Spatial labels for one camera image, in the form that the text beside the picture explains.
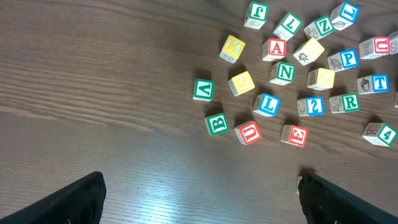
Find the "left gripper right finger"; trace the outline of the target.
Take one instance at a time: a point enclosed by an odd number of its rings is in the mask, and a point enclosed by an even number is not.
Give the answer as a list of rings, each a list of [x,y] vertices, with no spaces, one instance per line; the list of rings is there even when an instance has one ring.
[[[300,183],[300,204],[308,224],[397,224],[397,217],[313,172]]]

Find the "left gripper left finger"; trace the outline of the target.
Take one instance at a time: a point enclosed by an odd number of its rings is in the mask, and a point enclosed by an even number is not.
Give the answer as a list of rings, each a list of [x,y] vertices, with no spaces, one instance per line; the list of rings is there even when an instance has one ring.
[[[106,198],[103,174],[94,171],[1,219],[1,224],[99,224]]]

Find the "yellow C block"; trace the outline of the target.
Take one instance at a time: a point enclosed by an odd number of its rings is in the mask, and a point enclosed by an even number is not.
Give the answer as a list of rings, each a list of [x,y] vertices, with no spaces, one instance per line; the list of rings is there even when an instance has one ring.
[[[298,176],[298,178],[297,178],[296,194],[298,194],[298,195],[300,194],[299,187],[300,187],[300,183],[301,183],[302,179],[303,179],[303,176],[302,176],[302,175]]]

